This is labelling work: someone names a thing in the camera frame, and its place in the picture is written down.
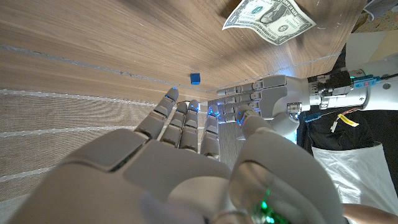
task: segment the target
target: blue block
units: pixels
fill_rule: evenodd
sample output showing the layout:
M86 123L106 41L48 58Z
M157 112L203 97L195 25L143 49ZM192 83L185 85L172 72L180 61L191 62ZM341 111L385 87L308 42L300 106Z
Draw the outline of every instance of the blue block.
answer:
M200 74L192 73L191 74L191 85L199 85L200 84Z

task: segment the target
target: cable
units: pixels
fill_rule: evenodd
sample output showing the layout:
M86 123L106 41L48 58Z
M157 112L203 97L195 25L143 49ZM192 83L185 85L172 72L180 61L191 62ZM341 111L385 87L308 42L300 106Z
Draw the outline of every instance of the cable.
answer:
M381 77L381 80L387 80L389 78L394 78L394 77L397 77L397 76L398 76L398 73L393 74L393 75L386 75L386 76Z

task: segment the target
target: dollar bill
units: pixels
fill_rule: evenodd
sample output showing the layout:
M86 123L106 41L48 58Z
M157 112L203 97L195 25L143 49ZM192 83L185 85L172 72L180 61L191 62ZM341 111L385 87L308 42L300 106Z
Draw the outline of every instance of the dollar bill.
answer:
M249 28L264 40L280 45L315 25L294 0L242 0L223 30Z

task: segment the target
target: wooden table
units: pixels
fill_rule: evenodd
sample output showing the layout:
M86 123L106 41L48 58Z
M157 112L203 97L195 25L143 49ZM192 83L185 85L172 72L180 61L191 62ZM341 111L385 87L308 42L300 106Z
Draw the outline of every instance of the wooden table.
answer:
M239 2L2 1L0 88L158 101L176 86L207 101L267 75L310 77L332 69L366 0L296 0L317 25L280 46L221 30Z

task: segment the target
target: robotic arm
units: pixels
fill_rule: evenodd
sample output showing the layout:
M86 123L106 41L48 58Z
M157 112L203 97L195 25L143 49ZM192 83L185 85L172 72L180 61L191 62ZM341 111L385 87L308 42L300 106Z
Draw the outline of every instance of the robotic arm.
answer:
M195 100L177 106L157 141L177 97L170 89L134 131L112 131L64 158L11 223L344 223L322 166L247 105L236 115L246 142L233 170L218 161L215 105L200 153Z
M220 123L239 122L239 105L249 105L271 121L281 135L293 132L297 116L317 105L321 110L355 106L362 110L398 110L398 54L365 63L350 72L326 73L310 78L275 75L254 83L217 91Z

